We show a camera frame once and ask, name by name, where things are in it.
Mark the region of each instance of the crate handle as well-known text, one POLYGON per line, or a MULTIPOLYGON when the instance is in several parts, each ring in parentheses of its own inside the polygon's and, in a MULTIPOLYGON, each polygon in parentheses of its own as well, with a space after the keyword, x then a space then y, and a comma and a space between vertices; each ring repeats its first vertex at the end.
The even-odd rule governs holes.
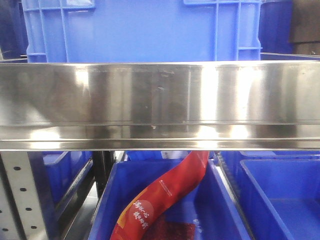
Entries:
POLYGON ((218 0, 183 0, 185 5, 199 6, 199 5, 216 5, 218 0))

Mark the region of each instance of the blue plastic bin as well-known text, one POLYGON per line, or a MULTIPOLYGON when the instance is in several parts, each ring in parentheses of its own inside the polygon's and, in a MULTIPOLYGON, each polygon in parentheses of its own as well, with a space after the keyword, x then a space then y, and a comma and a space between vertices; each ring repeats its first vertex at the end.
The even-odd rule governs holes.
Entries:
POLYGON ((90 159, 90 151, 44 151, 43 161, 49 176, 54 203, 58 203, 79 171, 90 159))
POLYGON ((292 9, 292 0, 263 0, 259 24, 263 53, 293 53, 289 42, 292 9))
MULTIPOLYGON (((156 164, 148 161, 115 164, 88 239, 109 239, 120 213, 127 204, 178 163, 179 161, 161 160, 156 164)), ((195 240, 250 239, 211 160, 200 185, 169 208, 165 217, 171 222, 195 224, 195 240)))
POLYGON ((27 31, 19 0, 0 1, 0 49, 4 59, 19 59, 26 54, 27 31))
POLYGON ((320 159, 320 151, 221 151, 221 156, 225 163, 227 175, 237 189, 237 183, 241 181, 239 178, 240 161, 246 159, 320 159))
POLYGON ((240 204, 257 240, 320 239, 319 160, 240 164, 240 204))
POLYGON ((33 62, 259 60, 261 0, 22 0, 33 62))
MULTIPOLYGON (((140 151, 125 151, 128 156, 128 161, 158 161, 163 159, 182 159, 185 158, 190 151, 159 151, 159 150, 140 150, 140 151)), ((209 159, 214 157, 214 152, 209 153, 209 159)))
POLYGON ((71 153, 43 155, 44 165, 49 176, 54 203, 58 203, 70 186, 72 177, 71 153))

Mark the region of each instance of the red bag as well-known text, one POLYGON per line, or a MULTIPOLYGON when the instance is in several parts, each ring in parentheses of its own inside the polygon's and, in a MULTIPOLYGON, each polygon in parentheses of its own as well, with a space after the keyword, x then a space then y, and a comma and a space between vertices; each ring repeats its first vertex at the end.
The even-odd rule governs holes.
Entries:
POLYGON ((197 187, 205 176, 208 157, 209 151, 192 151, 142 190, 122 211, 110 240, 141 240, 164 211, 197 187))

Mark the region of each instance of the storage shelf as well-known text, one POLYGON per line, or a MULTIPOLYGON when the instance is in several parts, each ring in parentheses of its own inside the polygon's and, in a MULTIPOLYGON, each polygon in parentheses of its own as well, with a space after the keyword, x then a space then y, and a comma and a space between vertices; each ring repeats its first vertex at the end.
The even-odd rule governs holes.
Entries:
POLYGON ((320 62, 1 64, 1 150, 319 149, 320 62))

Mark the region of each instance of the red snack bag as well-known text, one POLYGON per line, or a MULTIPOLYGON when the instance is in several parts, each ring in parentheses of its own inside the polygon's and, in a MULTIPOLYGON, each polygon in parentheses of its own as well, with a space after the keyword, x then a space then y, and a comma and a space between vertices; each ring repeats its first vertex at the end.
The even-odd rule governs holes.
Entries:
POLYGON ((208 156, 209 151, 192 151, 178 166, 142 190, 122 211, 110 240, 141 240, 164 211, 201 182, 208 156))

